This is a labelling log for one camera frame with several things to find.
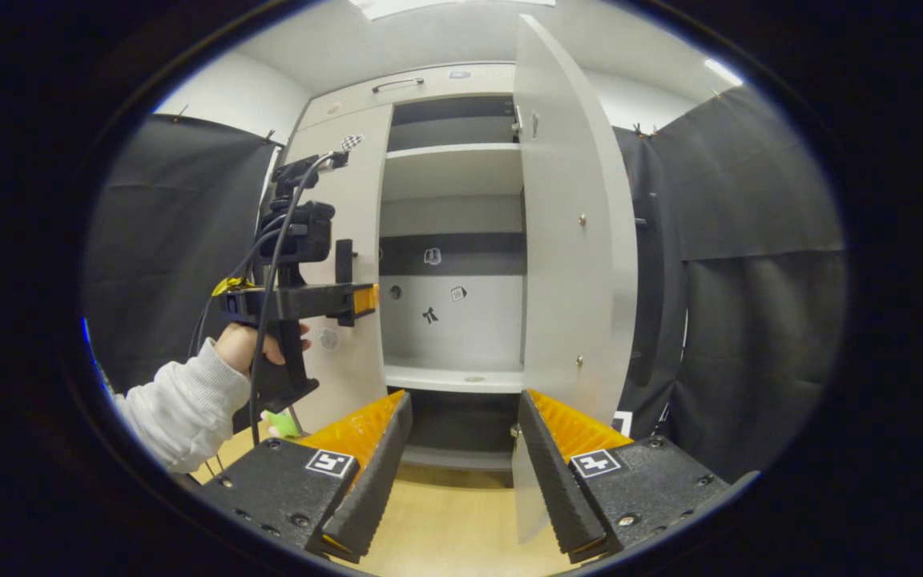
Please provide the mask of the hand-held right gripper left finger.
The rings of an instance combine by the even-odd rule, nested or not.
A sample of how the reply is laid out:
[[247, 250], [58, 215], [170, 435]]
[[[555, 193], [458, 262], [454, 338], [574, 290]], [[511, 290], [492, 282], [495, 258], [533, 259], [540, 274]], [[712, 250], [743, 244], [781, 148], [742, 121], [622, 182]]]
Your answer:
[[406, 391], [304, 438], [271, 436], [205, 483], [202, 500], [241, 528], [301, 554], [369, 554], [413, 428]]

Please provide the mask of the pink and green plush toy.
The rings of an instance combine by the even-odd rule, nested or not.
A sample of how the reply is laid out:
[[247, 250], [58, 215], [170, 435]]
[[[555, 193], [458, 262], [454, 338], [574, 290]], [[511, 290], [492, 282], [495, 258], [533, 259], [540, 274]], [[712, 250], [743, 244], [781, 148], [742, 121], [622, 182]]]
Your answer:
[[271, 410], [263, 410], [260, 413], [261, 423], [266, 425], [266, 430], [273, 438], [300, 438], [303, 435], [297, 420], [292, 416], [289, 409], [280, 410], [274, 413]]

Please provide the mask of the small ceiling light panel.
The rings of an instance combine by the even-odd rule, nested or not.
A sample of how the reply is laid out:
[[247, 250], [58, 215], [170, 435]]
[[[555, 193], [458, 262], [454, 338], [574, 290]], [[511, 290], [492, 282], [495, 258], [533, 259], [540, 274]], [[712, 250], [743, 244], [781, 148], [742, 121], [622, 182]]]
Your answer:
[[717, 61], [717, 59], [706, 58], [703, 62], [704, 66], [707, 67], [711, 73], [714, 73], [718, 77], [722, 78], [725, 82], [728, 82], [733, 87], [742, 87], [744, 84], [743, 78], [736, 70], [729, 68], [725, 63]]

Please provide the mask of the black backdrop cloth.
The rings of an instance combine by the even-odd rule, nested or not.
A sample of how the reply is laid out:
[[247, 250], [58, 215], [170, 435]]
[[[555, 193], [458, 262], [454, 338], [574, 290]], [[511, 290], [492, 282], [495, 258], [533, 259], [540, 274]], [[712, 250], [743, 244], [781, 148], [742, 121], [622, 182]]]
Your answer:
[[[823, 397], [841, 336], [848, 272], [832, 189], [783, 109], [748, 85], [655, 134], [611, 126], [638, 253], [618, 410], [634, 413], [634, 441], [667, 436], [724, 481], [766, 469]], [[231, 324], [212, 294], [252, 247], [276, 186], [229, 191], [223, 176], [242, 163], [268, 176], [268, 157], [154, 118], [107, 178], [82, 309], [106, 413], [132, 438], [113, 394]], [[300, 270], [308, 284], [336, 284], [334, 248]]]

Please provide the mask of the grey cabinet drawer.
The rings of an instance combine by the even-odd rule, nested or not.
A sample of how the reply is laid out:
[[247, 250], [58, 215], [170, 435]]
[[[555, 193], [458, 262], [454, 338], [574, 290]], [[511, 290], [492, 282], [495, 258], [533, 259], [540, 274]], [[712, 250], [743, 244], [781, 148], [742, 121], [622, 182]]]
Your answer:
[[513, 63], [462, 63], [373, 78], [315, 96], [301, 113], [296, 127], [314, 127], [330, 119], [388, 103], [510, 94], [514, 89], [514, 76]]

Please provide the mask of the grey double-door shoe cabinet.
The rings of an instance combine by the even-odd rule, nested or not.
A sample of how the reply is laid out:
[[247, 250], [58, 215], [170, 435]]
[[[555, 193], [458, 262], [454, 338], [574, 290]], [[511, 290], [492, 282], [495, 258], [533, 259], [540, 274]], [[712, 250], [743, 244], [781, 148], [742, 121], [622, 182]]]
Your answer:
[[413, 399], [410, 465], [510, 473], [526, 301], [512, 94], [388, 103], [375, 284], [387, 394]]

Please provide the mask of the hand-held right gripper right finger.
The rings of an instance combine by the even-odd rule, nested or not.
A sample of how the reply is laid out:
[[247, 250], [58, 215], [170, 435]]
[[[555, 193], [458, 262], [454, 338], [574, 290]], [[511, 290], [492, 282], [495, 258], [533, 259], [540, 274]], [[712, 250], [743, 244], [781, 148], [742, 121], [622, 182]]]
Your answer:
[[669, 438], [633, 441], [532, 389], [518, 402], [518, 430], [572, 563], [652, 547], [731, 489]]

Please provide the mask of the grey cabinet door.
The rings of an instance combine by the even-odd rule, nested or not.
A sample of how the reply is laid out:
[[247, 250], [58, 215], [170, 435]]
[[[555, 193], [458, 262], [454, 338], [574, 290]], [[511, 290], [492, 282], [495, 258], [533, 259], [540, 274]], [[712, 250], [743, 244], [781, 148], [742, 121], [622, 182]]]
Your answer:
[[611, 427], [636, 328], [629, 176], [593, 85], [534, 16], [518, 18], [524, 179], [524, 383]]
[[[287, 159], [338, 151], [347, 136], [362, 140], [349, 153], [345, 167], [320, 176], [318, 184], [303, 194], [304, 200], [331, 204], [333, 240], [351, 240], [353, 278], [360, 284], [377, 282], [380, 248], [382, 172], [387, 156], [390, 105], [356, 111], [298, 129], [290, 139]], [[382, 358], [381, 314], [373, 312], [354, 326], [334, 319], [308, 319], [312, 346], [304, 352], [308, 375], [320, 383], [318, 390], [294, 403], [300, 426], [314, 434], [354, 410], [387, 394]]]

